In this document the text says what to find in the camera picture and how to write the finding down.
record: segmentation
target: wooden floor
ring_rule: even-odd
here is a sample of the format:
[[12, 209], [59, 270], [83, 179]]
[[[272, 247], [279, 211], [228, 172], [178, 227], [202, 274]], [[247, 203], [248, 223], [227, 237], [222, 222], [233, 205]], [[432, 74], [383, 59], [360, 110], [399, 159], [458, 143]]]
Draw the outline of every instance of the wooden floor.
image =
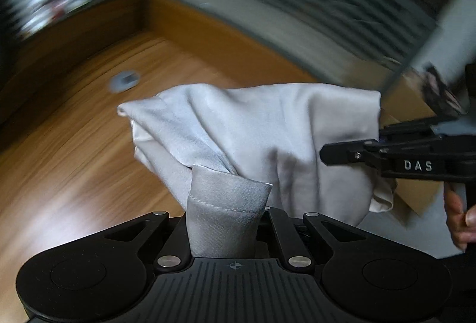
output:
[[[139, 85], [110, 94], [109, 79], [127, 69], [139, 72]], [[153, 210], [182, 213], [134, 160], [129, 122], [116, 107], [196, 82], [241, 86], [144, 33], [53, 80], [0, 129], [0, 322], [26, 320], [15, 277], [34, 254]]]

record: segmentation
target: silver bolt head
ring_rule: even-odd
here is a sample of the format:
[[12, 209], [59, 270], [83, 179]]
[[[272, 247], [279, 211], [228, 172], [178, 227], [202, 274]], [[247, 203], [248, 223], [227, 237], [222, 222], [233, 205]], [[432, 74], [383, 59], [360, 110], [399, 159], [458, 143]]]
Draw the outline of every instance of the silver bolt head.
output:
[[305, 268], [311, 265], [312, 263], [310, 258], [304, 256], [291, 257], [287, 262], [289, 263], [289, 265], [295, 268]]
[[177, 256], [162, 256], [157, 260], [157, 264], [164, 268], [176, 267], [181, 263]]

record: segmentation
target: finger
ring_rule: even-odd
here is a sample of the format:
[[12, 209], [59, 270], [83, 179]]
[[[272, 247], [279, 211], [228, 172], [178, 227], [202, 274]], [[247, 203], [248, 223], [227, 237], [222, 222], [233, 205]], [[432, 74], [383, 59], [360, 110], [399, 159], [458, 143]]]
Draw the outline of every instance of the finger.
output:
[[465, 251], [467, 248], [467, 244], [460, 242], [453, 234], [451, 234], [451, 240], [453, 244], [460, 250]]
[[447, 214], [447, 226], [450, 232], [462, 232], [467, 228], [464, 214]]
[[476, 205], [466, 212], [465, 224], [469, 227], [476, 227]]
[[457, 244], [468, 244], [470, 242], [476, 242], [476, 233], [470, 233], [470, 232], [453, 233], [453, 241], [456, 241]]
[[458, 230], [458, 232], [464, 232], [464, 233], [474, 233], [476, 234], [476, 228], [474, 226], [472, 227], [468, 227], [468, 226], [465, 226], [463, 228], [460, 228]]
[[451, 186], [448, 183], [444, 184], [443, 196], [444, 209], [448, 214], [462, 214], [464, 212], [463, 201], [461, 200], [459, 195], [451, 189]]

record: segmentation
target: gray fabric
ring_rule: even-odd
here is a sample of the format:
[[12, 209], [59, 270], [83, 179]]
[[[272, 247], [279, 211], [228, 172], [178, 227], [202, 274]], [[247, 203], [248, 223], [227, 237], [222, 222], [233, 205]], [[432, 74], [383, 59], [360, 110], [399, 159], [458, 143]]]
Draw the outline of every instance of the gray fabric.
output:
[[253, 258], [271, 185], [193, 166], [187, 231], [194, 257]]

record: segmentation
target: ridged surface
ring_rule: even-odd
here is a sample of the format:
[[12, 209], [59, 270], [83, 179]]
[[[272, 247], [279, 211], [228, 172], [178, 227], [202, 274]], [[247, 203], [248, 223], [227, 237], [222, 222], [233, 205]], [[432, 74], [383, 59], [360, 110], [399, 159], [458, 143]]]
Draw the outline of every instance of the ridged surface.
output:
[[141, 303], [109, 322], [362, 322], [330, 303], [313, 277], [287, 272], [276, 259], [237, 269], [234, 262], [195, 259], [184, 272], [161, 275]]

